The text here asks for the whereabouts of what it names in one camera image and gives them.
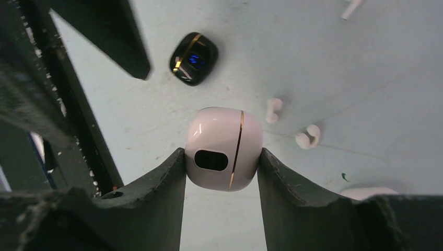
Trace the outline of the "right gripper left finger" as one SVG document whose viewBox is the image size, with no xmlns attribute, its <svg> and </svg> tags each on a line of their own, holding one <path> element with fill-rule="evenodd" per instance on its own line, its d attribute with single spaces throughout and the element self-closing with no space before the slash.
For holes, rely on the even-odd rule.
<svg viewBox="0 0 443 251">
<path fill-rule="evenodd" d="M 1 193 L 1 250 L 179 250 L 184 149 L 101 198 L 82 188 Z"/>
</svg>

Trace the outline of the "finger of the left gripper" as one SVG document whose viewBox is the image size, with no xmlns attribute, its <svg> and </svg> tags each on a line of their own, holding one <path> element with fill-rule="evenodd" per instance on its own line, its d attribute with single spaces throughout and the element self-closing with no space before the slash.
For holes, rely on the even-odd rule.
<svg viewBox="0 0 443 251">
<path fill-rule="evenodd" d="M 130 76 L 148 78 L 150 62 L 129 1 L 64 0 L 48 6 Z"/>
</svg>

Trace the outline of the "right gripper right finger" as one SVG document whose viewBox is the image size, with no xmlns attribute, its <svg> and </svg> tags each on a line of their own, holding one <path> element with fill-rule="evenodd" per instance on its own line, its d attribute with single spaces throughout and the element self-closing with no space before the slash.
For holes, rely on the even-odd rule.
<svg viewBox="0 0 443 251">
<path fill-rule="evenodd" d="M 442 250 L 442 196 L 329 191 L 263 149 L 258 185 L 268 250 Z"/>
</svg>

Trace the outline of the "black earbud charging case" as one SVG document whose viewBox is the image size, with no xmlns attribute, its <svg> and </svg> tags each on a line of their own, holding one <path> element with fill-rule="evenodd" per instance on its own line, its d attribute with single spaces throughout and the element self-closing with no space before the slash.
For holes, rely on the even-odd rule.
<svg viewBox="0 0 443 251">
<path fill-rule="evenodd" d="M 218 47 L 199 32 L 187 34 L 169 61 L 170 72 L 188 86 L 197 86 L 211 73 L 218 59 Z"/>
</svg>

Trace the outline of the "white case with black window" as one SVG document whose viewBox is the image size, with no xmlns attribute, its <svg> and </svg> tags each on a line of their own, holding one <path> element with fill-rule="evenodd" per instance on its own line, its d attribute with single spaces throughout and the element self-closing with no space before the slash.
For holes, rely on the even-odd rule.
<svg viewBox="0 0 443 251">
<path fill-rule="evenodd" d="M 260 121 L 243 110 L 207 107 L 189 126 L 185 170 L 195 185 L 235 192 L 255 176 L 263 147 Z"/>
</svg>

